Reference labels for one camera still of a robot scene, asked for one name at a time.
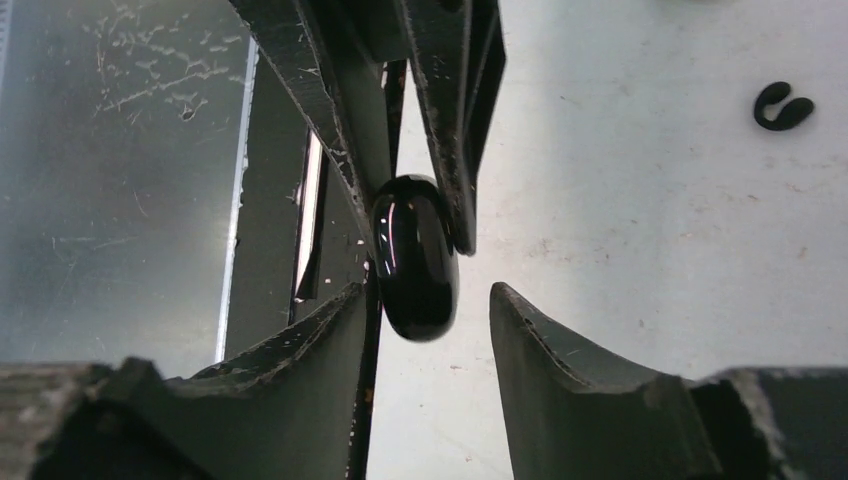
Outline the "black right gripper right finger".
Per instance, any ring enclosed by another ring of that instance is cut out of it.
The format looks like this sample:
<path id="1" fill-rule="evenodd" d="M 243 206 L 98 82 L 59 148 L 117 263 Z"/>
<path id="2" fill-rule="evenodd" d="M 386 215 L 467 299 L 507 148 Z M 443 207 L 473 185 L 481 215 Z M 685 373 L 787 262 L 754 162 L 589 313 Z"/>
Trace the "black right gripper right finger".
<path id="1" fill-rule="evenodd" d="M 843 479 L 847 372 L 733 368 L 687 380 L 627 360 L 503 282 L 490 330 L 518 479 Z"/>

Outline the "black bean earbud upper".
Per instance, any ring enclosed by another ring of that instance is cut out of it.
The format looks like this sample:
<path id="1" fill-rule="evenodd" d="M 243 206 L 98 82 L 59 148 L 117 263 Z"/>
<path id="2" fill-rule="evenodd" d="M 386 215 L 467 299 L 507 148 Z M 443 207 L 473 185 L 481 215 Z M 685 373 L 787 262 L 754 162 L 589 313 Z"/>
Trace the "black bean earbud upper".
<path id="1" fill-rule="evenodd" d="M 752 116 L 763 129 L 784 132 L 798 127 L 815 111 L 810 98 L 793 97 L 792 86 L 784 81 L 767 85 L 757 96 Z"/>

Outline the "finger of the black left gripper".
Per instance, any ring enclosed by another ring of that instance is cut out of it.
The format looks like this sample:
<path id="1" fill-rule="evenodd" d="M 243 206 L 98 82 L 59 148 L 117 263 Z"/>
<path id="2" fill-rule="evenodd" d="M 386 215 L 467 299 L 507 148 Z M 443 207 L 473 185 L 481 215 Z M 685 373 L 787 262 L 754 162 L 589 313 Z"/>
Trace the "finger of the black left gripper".
<path id="1" fill-rule="evenodd" d="M 506 66 L 499 4 L 410 0 L 397 8 L 453 241 L 471 256 L 478 173 Z"/>
<path id="2" fill-rule="evenodd" d="M 368 250 L 393 176 L 383 74 L 408 56 L 398 1 L 234 0 L 233 9 L 334 163 Z"/>

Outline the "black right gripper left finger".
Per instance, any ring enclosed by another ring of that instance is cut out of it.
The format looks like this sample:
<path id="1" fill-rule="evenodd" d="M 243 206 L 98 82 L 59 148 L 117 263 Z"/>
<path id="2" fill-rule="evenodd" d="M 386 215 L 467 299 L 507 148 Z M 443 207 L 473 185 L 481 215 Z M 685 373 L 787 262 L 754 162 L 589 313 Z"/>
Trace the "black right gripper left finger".
<path id="1" fill-rule="evenodd" d="M 190 378 L 128 358 L 1 367 L 5 479 L 360 479 L 369 289 Z"/>

